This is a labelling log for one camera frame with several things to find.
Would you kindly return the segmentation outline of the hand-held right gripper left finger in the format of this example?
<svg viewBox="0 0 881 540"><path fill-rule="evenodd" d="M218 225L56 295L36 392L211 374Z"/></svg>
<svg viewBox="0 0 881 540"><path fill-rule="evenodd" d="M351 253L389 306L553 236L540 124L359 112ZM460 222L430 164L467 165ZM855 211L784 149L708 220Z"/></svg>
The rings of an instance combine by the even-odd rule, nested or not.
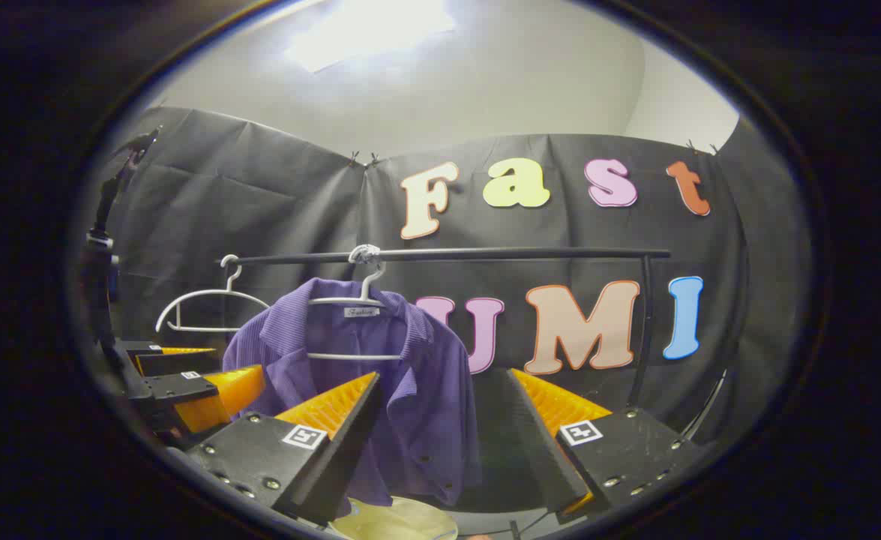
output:
<svg viewBox="0 0 881 540"><path fill-rule="evenodd" d="M377 422L380 379L366 373L280 415L242 415L186 458L249 503L326 525L346 498Z"/></svg>

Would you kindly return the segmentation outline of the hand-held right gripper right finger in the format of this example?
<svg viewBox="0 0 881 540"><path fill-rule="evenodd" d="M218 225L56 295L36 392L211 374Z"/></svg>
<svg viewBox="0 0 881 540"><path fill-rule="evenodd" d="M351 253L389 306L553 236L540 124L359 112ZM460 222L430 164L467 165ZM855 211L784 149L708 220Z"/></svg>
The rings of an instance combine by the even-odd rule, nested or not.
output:
<svg viewBox="0 0 881 540"><path fill-rule="evenodd" d="M521 445L544 506L580 518L638 505L700 461L700 447L641 408L611 411L511 369Z"/></svg>

